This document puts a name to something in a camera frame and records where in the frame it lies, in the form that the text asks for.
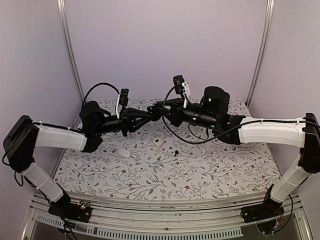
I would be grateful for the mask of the black earbud charging case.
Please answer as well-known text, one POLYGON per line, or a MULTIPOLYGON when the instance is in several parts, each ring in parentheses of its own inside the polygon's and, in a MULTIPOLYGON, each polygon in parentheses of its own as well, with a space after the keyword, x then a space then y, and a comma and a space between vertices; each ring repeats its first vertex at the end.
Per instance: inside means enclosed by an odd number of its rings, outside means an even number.
POLYGON ((158 105, 152 105, 147 107, 147 112, 151 115, 151 121, 156 122, 162 118, 162 109, 158 105))

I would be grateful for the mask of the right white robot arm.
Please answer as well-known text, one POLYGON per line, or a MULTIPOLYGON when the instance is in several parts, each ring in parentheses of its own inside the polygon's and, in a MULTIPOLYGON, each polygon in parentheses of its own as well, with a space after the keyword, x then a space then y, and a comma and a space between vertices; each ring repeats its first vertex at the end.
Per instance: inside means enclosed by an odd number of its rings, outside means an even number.
POLYGON ((272 184, 261 204, 241 209, 245 223, 284 213, 283 201, 310 175, 320 171, 320 126, 314 114, 295 119, 259 119, 228 114, 230 95, 216 86, 206 87, 200 103, 190 103, 181 86, 181 98, 157 102, 153 108, 163 120, 179 127, 183 122, 212 130, 214 138, 231 145, 269 143, 299 148, 295 162, 272 184))

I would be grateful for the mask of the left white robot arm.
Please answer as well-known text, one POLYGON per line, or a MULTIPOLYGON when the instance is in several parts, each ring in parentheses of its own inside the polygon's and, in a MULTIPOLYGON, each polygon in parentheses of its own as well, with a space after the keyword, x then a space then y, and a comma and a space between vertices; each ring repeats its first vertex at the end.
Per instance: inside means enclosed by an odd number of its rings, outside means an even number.
POLYGON ((123 107, 120 113, 112 115, 96 101, 89 101, 82 106, 79 116, 81 129, 36 122, 22 115, 5 137, 3 148, 6 165, 44 196, 51 215, 88 223, 92 214, 90 203, 73 203, 68 193, 36 163, 34 150, 55 148, 93 153, 103 142, 104 134, 122 132, 126 137, 145 124, 158 121, 161 114, 151 106, 146 111, 123 107))

